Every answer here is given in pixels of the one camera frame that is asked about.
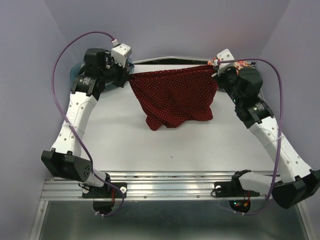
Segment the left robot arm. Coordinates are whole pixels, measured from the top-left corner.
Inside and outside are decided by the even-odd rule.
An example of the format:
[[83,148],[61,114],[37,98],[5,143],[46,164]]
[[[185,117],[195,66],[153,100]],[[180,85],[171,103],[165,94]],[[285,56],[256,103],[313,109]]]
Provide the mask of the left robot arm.
[[41,160],[54,176],[82,183],[100,197],[111,193],[107,173],[94,169],[93,160],[81,157],[87,151],[83,136],[90,115],[106,86],[123,87],[128,80],[128,59],[131,47],[120,44],[111,50],[86,50],[70,89],[69,105],[59,134],[50,150],[42,152]]

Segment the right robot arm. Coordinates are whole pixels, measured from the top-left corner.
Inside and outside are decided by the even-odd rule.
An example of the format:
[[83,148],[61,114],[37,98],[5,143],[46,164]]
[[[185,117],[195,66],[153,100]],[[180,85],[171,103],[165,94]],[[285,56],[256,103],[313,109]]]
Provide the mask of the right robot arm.
[[217,181],[211,195],[216,198],[240,198],[265,195],[283,209],[313,196],[320,188],[320,172],[313,170],[282,133],[280,122],[259,96],[263,80],[251,67],[230,67],[213,74],[218,87],[225,90],[235,106],[235,113],[258,139],[274,162],[272,176],[241,170],[230,181]]

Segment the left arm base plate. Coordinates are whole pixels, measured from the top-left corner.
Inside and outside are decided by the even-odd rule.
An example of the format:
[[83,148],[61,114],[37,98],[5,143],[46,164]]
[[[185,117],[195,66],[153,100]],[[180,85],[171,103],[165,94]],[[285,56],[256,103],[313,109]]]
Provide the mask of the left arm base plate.
[[82,188],[82,198],[83,199],[121,199],[122,197],[127,197],[127,183],[126,182],[113,182],[114,186],[123,189],[124,191],[119,192],[113,187],[108,186],[96,187],[87,184],[80,184]]

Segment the red polka dot skirt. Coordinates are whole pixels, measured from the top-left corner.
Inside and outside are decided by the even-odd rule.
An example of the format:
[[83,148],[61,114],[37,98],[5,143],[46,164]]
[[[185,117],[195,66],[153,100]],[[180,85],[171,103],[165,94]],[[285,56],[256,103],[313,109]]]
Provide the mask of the red polka dot skirt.
[[157,131],[186,121],[212,120],[211,104],[218,90],[214,72],[212,66],[200,65],[132,74],[129,84],[148,127]]

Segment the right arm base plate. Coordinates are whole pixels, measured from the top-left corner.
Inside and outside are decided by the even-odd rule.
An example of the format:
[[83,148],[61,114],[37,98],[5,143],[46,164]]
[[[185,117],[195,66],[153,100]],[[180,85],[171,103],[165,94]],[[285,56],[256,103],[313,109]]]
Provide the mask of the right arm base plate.
[[259,197],[261,194],[252,190],[244,190],[241,185],[233,181],[214,182],[211,195],[215,198]]

